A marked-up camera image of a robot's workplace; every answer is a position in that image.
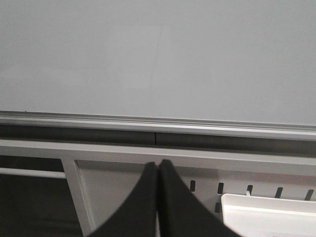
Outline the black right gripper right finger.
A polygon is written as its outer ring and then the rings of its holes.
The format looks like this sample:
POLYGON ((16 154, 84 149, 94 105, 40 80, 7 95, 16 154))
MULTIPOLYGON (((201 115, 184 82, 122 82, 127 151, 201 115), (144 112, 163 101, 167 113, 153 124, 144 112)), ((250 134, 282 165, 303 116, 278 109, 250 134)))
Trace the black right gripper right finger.
POLYGON ((170 160, 158 172, 158 221, 162 237, 237 237, 190 192, 170 160))

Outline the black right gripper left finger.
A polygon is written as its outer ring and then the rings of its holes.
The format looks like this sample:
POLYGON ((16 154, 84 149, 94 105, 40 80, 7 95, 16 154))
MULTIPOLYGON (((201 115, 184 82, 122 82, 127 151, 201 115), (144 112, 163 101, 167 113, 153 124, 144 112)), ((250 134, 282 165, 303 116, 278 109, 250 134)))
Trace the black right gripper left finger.
POLYGON ((111 217, 91 237, 154 237, 157 218, 158 169, 145 164, 135 187, 111 217))

